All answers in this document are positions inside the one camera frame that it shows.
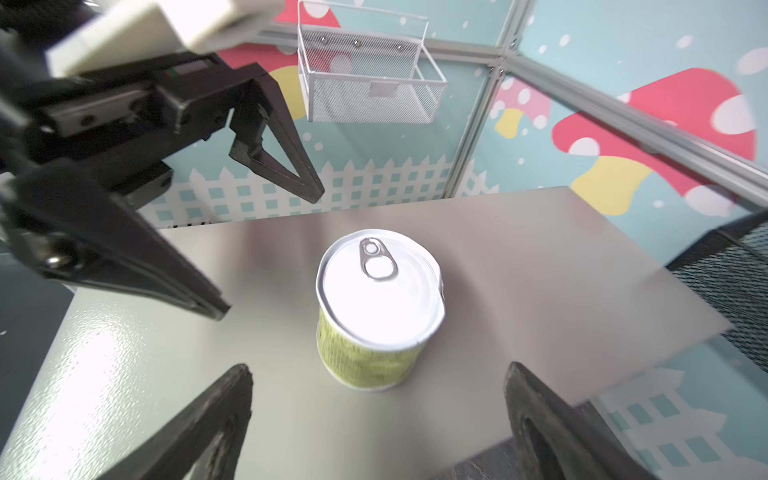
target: yellow mushroom stem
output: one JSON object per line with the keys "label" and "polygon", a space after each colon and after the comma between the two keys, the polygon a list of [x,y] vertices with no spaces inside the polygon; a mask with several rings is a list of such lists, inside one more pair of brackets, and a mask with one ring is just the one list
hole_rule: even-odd
{"label": "yellow mushroom stem", "polygon": [[598,157],[594,166],[574,180],[571,189],[603,215],[624,215],[634,193],[652,170],[623,157]]}
{"label": "yellow mushroom stem", "polygon": [[517,108],[507,108],[496,122],[496,131],[504,138],[515,138],[518,136],[518,125],[522,118],[522,111]]}

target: can rim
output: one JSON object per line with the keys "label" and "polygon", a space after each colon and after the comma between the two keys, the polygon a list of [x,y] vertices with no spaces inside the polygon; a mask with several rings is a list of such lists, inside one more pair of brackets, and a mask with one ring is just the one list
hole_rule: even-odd
{"label": "can rim", "polygon": [[[350,237],[353,237],[353,236],[375,236],[377,233],[381,233],[381,232],[387,232],[388,235],[394,235],[395,237],[399,237],[399,239],[403,240],[404,243],[412,244],[412,247],[415,247],[418,250],[419,255],[421,255],[424,258],[424,260],[426,260],[426,262],[432,268],[432,273],[435,274],[437,279],[438,293],[440,294],[440,297],[439,297],[440,306],[442,310],[437,315],[437,318],[435,318],[435,320],[429,326],[429,328],[426,329],[419,336],[417,336],[416,338],[414,338],[413,340],[407,343],[399,343],[399,344],[390,345],[390,346],[380,345],[378,343],[366,342],[365,340],[360,339],[357,336],[354,336],[351,332],[347,331],[336,320],[336,317],[331,313],[330,308],[328,308],[328,300],[323,294],[323,288],[321,287],[322,278],[323,278],[323,274],[325,273],[326,266],[328,265],[328,262],[330,261],[330,258],[333,256],[333,254],[335,254],[336,251],[338,250],[337,248],[334,248],[334,247],[337,247],[341,243],[345,243]],[[420,245],[418,242],[416,242],[410,237],[407,237],[406,235],[403,235],[402,233],[394,232],[392,230],[385,230],[385,229],[379,229],[379,228],[357,230],[333,242],[331,246],[328,247],[328,250],[326,250],[326,252],[323,254],[323,258],[320,260],[320,265],[317,269],[317,277],[315,279],[315,293],[320,303],[320,309],[323,310],[323,313],[326,315],[326,318],[328,319],[329,323],[333,326],[333,328],[336,329],[336,331],[338,331],[342,336],[344,336],[350,342],[355,343],[356,345],[365,347],[369,350],[372,350],[373,352],[401,352],[403,350],[411,349],[413,347],[426,343],[426,341],[429,340],[435,334],[435,332],[440,327],[440,325],[442,325],[442,321],[445,318],[445,300],[443,299],[443,295],[442,295],[442,275],[440,273],[440,266],[437,263],[437,260],[435,260],[432,254],[426,248]]]}

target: pull tab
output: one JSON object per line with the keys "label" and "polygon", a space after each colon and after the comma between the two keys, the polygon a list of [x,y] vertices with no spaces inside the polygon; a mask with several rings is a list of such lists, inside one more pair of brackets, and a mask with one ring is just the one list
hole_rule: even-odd
{"label": "pull tab", "polygon": [[360,269],[371,280],[382,282],[397,276],[397,263],[384,243],[367,237],[360,241]]}

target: table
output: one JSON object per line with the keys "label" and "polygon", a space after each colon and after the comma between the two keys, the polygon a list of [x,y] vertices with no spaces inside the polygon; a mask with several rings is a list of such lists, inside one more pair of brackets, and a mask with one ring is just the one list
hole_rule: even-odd
{"label": "table", "polygon": [[[316,351],[320,257],[363,228],[418,241],[445,282],[441,329],[380,393],[340,385]],[[80,289],[0,478],[94,478],[238,362],[255,382],[238,478],[428,478],[510,435],[510,361],[575,404],[728,325],[564,187],[164,234],[232,310]]]}

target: yellow can label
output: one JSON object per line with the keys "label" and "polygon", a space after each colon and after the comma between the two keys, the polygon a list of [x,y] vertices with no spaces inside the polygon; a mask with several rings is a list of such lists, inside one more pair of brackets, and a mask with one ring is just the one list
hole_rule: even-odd
{"label": "yellow can label", "polygon": [[320,357],[342,382],[359,389],[394,385],[404,379],[424,349],[424,344],[400,352],[376,352],[349,341],[320,310],[317,333]]}

